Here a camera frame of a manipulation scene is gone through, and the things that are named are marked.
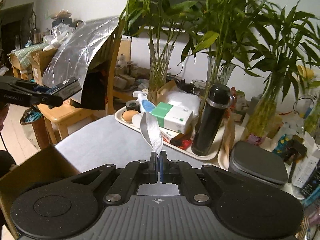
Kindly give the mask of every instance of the white box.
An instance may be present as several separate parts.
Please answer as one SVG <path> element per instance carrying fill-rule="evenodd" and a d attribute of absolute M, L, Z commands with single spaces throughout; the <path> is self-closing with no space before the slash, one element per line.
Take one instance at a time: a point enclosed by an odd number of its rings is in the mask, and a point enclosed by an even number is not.
<path fill-rule="evenodd" d="M 185 134 L 190 126 L 193 111 L 160 102 L 151 114 L 162 128 Z"/>
<path fill-rule="evenodd" d="M 304 145 L 307 147 L 307 155 L 305 158 L 298 162 L 292 176 L 292 184 L 296 187 L 303 187 L 307 182 L 313 170 L 317 166 L 320 160 L 320 147 L 314 143 L 314 140 L 310 139 L 308 133 L 305 134 Z"/>

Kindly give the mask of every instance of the glass vase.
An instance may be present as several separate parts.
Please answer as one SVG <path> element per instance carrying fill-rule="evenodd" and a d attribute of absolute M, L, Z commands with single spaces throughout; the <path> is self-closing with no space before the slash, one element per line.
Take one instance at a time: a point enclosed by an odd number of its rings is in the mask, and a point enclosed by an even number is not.
<path fill-rule="evenodd" d="M 207 72 L 207 82 L 204 89 L 204 95 L 201 101 L 199 115 L 201 116 L 202 111 L 204 109 L 204 105 L 207 101 L 208 93 L 210 87 L 214 83 L 220 83 L 223 85 L 227 85 L 229 78 L 231 76 L 232 71 L 236 67 L 236 65 L 232 63 L 226 63 L 225 60 L 221 60 L 218 62 L 215 57 L 208 56 L 208 72 Z"/>
<path fill-rule="evenodd" d="M 250 116 L 241 136 L 242 141 L 260 146 L 272 127 L 276 113 L 279 91 L 283 85 L 283 75 L 272 74 L 268 86 Z"/>
<path fill-rule="evenodd" d="M 310 114 L 303 123 L 303 130 L 311 136 L 315 135 L 315 131 L 319 127 L 320 120 L 320 97 L 317 99 L 316 105 L 312 108 Z"/>
<path fill-rule="evenodd" d="M 148 44 L 150 49 L 150 78 L 148 100 L 156 104 L 157 91 L 166 83 L 169 60 L 174 46 Z"/>

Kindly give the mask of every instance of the gray tablecloth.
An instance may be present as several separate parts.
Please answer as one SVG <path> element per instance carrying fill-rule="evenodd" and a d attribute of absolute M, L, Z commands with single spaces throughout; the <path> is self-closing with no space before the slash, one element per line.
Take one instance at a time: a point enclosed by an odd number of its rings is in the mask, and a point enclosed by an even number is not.
<path fill-rule="evenodd" d="M 92 122 L 69 135 L 56 145 L 57 150 L 80 172 L 85 172 L 106 163 L 123 168 L 136 160 L 150 160 L 151 148 L 142 135 L 120 124 L 113 115 Z M 189 162 L 200 168 L 205 162 L 191 158 L 170 147 L 164 146 L 168 160 Z M 141 195 L 178 195 L 176 185 L 141 185 Z"/>

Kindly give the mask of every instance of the wooden chair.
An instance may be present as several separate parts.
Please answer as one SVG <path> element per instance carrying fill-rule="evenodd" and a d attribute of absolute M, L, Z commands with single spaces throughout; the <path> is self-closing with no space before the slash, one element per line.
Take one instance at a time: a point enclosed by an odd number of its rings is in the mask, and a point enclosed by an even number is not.
<path fill-rule="evenodd" d="M 116 30 L 109 36 L 107 41 L 96 53 L 90 65 L 100 65 L 105 70 L 105 87 L 107 88 L 107 114 L 113 114 L 113 77 L 116 67 L 116 60 L 121 42 L 122 27 L 116 28 Z M 96 120 L 93 115 L 94 110 L 75 108 L 66 103 L 63 103 L 60 107 L 54 107 L 49 109 L 47 105 L 39 105 L 39 110 L 44 115 L 46 128 L 52 140 L 52 143 L 57 143 L 57 139 L 54 135 L 52 123 L 58 126 L 61 140 L 69 135 L 68 126 L 75 124 L 87 117 L 90 117 L 92 121 Z"/>

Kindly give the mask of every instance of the egg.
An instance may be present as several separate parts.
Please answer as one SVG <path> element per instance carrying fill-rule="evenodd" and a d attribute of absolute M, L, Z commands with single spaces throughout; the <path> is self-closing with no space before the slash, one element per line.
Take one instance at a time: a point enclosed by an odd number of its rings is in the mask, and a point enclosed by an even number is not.
<path fill-rule="evenodd" d="M 139 114 L 138 111 L 135 111 L 135 110 L 128 110 L 128 111 L 125 111 L 123 114 L 122 114 L 122 118 L 123 120 L 125 120 L 126 122 L 132 122 L 132 117 L 136 114 Z"/>

